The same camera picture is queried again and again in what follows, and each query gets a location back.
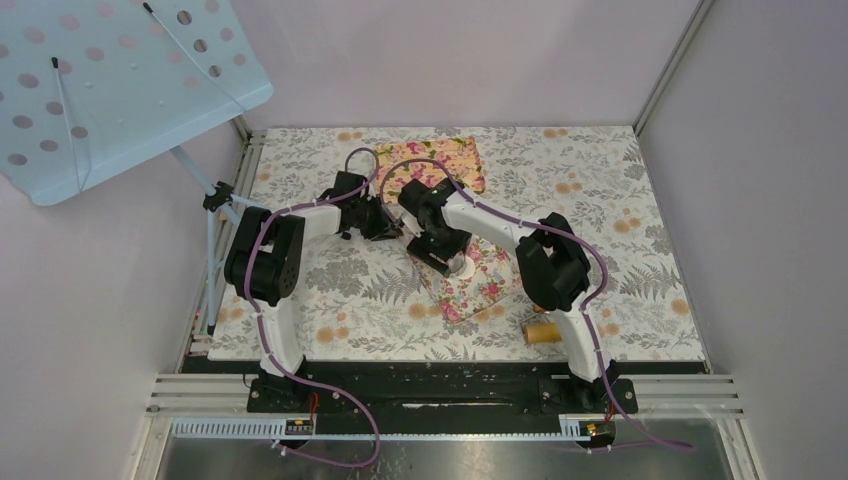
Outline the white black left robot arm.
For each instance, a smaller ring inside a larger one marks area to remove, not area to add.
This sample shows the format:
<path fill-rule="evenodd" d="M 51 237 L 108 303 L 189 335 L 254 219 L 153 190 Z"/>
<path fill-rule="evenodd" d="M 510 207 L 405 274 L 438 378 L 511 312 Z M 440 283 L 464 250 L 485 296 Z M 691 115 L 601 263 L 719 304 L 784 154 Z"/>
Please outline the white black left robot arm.
<path fill-rule="evenodd" d="M 304 246 L 315 239 L 357 230 L 369 241 L 393 240 L 400 227 L 382 201 L 369 193 L 370 177 L 339 171 L 334 185 L 310 202 L 272 211 L 249 206 L 241 214 L 224 262 L 225 281 L 256 312 L 261 368 L 277 376 L 272 398 L 288 411 L 309 401 L 314 381 L 296 375 L 305 354 L 295 333 L 290 296 L 300 277 Z"/>

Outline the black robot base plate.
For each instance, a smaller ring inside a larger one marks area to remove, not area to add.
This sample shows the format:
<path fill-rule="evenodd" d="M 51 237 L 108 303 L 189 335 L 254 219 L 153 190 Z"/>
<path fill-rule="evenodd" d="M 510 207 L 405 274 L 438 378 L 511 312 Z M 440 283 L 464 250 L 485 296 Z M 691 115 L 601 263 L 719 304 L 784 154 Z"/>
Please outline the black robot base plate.
<path fill-rule="evenodd" d="M 367 413 L 378 429 L 495 433 L 541 432 L 561 414 L 603 420 L 638 411 L 633 383 L 617 367 L 602 398 L 576 387 L 565 362 L 305 361 L 296 374 L 320 386 L 262 373 L 248 412 L 303 414 L 331 433 L 364 432 Z"/>

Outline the wooden dough roller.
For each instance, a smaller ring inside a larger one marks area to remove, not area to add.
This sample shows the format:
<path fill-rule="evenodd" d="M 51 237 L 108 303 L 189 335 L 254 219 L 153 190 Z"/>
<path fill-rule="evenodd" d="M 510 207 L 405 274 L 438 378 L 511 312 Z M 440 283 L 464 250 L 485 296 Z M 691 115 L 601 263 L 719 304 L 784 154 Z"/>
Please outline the wooden dough roller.
<path fill-rule="evenodd" d="M 528 345 L 557 343 L 562 337 L 557 325 L 547 319 L 548 311 L 533 304 L 533 314 L 521 326 L 524 341 Z"/>

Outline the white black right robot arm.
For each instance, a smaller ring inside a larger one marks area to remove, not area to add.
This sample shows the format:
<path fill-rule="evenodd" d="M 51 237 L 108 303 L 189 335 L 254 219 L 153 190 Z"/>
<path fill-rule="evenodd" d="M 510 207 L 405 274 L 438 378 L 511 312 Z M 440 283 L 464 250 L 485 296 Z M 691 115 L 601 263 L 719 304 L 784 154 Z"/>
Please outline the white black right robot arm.
<path fill-rule="evenodd" d="M 561 335 L 577 405 L 597 412 L 612 400 L 614 362 L 587 311 L 595 295 L 589 279 L 589 258 L 595 252 L 562 215 L 524 221 L 483 204 L 450 179 L 434 187 L 413 179 L 401 188 L 398 202 L 412 231 L 408 253 L 445 278 L 480 265 L 467 254 L 474 238 L 515 259 L 525 294 L 552 315 Z"/>

